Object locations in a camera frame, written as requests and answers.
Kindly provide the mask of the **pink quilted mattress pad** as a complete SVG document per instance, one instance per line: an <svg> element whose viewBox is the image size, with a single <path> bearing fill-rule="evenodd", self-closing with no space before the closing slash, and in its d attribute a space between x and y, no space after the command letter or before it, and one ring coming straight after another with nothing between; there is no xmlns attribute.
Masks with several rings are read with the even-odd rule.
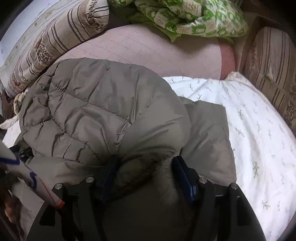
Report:
<svg viewBox="0 0 296 241"><path fill-rule="evenodd" d="M171 42L157 28L141 24L107 30L59 60L83 57L145 66L161 77L224 80L235 71L234 53L228 41L184 35Z"/></svg>

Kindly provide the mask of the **striped beige side cushion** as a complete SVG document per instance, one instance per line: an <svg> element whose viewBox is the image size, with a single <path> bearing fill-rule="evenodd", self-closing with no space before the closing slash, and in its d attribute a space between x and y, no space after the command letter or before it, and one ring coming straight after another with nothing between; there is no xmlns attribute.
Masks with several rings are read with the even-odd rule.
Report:
<svg viewBox="0 0 296 241"><path fill-rule="evenodd" d="M244 75L295 132L295 46L289 35L262 28L247 55Z"/></svg>

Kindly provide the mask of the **green white patterned blanket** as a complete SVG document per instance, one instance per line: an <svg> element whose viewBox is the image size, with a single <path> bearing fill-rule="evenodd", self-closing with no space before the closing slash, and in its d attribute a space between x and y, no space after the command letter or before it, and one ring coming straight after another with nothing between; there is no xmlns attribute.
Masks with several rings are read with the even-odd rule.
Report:
<svg viewBox="0 0 296 241"><path fill-rule="evenodd" d="M171 42L182 35L231 41L248 30L241 1L109 1L109 4L124 20L154 26Z"/></svg>

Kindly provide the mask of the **white sleeve with blue lines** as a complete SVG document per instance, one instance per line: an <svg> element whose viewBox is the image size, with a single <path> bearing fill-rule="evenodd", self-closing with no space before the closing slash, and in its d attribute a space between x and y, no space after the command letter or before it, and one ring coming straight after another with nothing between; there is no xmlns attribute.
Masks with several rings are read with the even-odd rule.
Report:
<svg viewBox="0 0 296 241"><path fill-rule="evenodd" d="M15 156L3 142L1 142L1 167L24 180L31 190L49 205L55 208L63 207L64 201L49 189L41 178Z"/></svg>

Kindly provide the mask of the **white leaf-print bed sheet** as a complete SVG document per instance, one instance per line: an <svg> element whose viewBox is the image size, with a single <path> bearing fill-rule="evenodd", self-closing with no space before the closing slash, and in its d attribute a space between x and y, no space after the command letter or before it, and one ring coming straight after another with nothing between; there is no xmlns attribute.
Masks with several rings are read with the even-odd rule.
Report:
<svg viewBox="0 0 296 241"><path fill-rule="evenodd" d="M241 73L224 80L166 77L180 97L225 107L237 183L267 240L295 223L295 136L270 101Z"/></svg>

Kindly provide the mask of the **dark brown garment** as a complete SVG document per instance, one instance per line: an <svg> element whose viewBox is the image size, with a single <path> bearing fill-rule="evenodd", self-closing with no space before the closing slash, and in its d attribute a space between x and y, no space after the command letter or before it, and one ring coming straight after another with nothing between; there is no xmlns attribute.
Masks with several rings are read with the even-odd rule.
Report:
<svg viewBox="0 0 296 241"><path fill-rule="evenodd" d="M4 119L9 119L14 116L14 107L13 107L14 100L10 98L6 91L4 90L1 93L1 108L3 112Z"/></svg>

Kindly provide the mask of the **striped floral beige pillow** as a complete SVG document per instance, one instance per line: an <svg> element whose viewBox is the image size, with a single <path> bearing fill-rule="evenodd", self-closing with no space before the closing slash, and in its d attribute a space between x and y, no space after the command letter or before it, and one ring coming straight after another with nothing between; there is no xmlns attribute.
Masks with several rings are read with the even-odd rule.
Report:
<svg viewBox="0 0 296 241"><path fill-rule="evenodd" d="M30 37L25 49L8 71L6 94L14 98L32 84L60 56L97 36L108 25L107 1L81 1L63 11L36 37Z"/></svg>

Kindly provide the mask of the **olive quilted puffer jacket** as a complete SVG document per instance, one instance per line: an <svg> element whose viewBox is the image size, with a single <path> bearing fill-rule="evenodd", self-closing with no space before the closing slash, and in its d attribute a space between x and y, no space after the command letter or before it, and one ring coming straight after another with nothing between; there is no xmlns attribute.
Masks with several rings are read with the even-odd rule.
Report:
<svg viewBox="0 0 296 241"><path fill-rule="evenodd" d="M19 114L29 166L50 187L76 184L120 161L115 201L104 205L109 240L184 240L192 214L173 157L215 184L236 181L224 106L174 92L153 71L99 59L52 65Z"/></svg>

